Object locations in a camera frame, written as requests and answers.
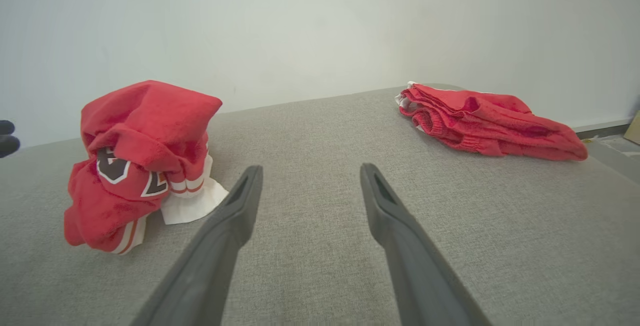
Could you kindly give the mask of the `grey wall baseboard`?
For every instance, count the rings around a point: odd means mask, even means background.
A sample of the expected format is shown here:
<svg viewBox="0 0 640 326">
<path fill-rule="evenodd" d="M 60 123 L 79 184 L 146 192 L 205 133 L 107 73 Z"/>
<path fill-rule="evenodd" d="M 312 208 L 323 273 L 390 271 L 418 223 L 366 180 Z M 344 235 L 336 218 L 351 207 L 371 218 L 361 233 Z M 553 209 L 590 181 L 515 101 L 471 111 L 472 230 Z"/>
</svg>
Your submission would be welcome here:
<svg viewBox="0 0 640 326">
<path fill-rule="evenodd" d="M 626 133 L 633 119 L 615 120 L 607 123 L 588 124 L 573 128 L 580 140 L 608 137 Z"/>
</svg>

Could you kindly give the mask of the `red Bulls 23 shorts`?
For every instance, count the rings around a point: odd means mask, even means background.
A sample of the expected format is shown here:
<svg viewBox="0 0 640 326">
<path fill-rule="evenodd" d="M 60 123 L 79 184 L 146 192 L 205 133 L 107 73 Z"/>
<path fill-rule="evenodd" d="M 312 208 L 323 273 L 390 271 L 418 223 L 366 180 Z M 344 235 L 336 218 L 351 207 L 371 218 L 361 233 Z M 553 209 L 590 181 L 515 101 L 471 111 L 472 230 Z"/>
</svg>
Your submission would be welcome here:
<svg viewBox="0 0 640 326">
<path fill-rule="evenodd" d="M 516 96 L 409 82 L 394 99 L 415 128 L 458 151 L 552 161 L 585 161 L 589 156 L 569 126 L 536 116 Z"/>
</svg>

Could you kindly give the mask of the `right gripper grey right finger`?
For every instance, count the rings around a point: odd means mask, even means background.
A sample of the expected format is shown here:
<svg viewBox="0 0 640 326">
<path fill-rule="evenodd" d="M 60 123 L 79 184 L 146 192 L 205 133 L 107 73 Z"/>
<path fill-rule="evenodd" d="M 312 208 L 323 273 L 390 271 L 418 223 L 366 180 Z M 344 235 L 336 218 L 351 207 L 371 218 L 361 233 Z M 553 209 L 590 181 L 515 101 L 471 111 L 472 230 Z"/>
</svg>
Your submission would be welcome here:
<svg viewBox="0 0 640 326">
<path fill-rule="evenodd" d="M 382 172 L 362 164 L 369 230 L 384 249 L 402 326 L 490 326 L 490 321 Z"/>
</svg>

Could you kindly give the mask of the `red jersey with white trim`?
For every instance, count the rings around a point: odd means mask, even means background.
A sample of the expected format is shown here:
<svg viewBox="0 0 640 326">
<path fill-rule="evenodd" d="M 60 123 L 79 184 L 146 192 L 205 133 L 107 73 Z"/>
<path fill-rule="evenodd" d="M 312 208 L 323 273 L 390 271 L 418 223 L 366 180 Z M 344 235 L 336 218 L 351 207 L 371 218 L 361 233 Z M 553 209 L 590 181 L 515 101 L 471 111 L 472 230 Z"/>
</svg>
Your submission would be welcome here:
<svg viewBox="0 0 640 326">
<path fill-rule="evenodd" d="M 198 221 L 228 192 L 211 178 L 207 128 L 214 96 L 149 80 L 85 105 L 87 160 L 73 165 L 64 237 L 71 246 L 125 255 L 146 235 L 147 217 L 166 225 Z"/>
</svg>

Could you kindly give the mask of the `brown cardboard piece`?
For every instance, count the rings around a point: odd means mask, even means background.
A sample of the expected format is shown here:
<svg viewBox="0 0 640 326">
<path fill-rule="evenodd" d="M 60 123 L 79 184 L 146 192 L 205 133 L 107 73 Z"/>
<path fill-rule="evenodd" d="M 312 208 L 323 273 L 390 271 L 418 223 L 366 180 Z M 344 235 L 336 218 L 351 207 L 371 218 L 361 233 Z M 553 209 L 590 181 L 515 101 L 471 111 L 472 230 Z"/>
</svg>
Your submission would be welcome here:
<svg viewBox="0 0 640 326">
<path fill-rule="evenodd" d="M 623 138 L 640 146 L 640 110 L 636 112 L 633 120 L 631 120 Z"/>
</svg>

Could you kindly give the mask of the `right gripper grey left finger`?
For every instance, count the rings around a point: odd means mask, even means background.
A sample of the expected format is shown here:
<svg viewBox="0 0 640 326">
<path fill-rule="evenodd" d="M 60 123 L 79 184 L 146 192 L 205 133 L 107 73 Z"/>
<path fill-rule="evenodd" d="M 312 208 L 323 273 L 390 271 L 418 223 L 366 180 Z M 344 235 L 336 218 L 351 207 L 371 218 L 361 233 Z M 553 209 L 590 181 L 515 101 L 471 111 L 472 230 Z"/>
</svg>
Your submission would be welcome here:
<svg viewBox="0 0 640 326">
<path fill-rule="evenodd" d="M 263 167 L 248 167 L 131 326 L 221 326 L 240 249 L 253 235 Z"/>
</svg>

